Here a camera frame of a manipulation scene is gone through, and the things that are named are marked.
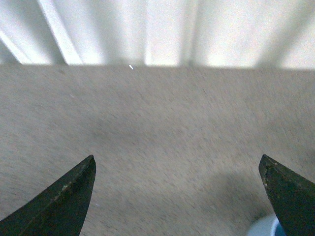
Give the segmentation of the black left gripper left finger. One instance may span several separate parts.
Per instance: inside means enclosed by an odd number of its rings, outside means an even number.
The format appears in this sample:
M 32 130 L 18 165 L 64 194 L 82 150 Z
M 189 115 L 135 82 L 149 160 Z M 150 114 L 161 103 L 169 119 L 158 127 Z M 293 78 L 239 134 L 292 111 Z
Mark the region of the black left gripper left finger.
M 89 155 L 27 204 L 1 220 L 2 236 L 78 236 L 90 205 L 96 163 Z

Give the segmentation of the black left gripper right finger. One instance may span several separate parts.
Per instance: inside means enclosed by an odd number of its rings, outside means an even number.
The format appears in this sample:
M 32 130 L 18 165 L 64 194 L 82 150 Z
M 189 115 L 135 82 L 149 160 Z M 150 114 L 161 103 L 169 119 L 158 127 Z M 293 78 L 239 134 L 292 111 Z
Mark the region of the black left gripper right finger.
M 264 154 L 259 174 L 287 236 L 315 234 L 315 184 Z

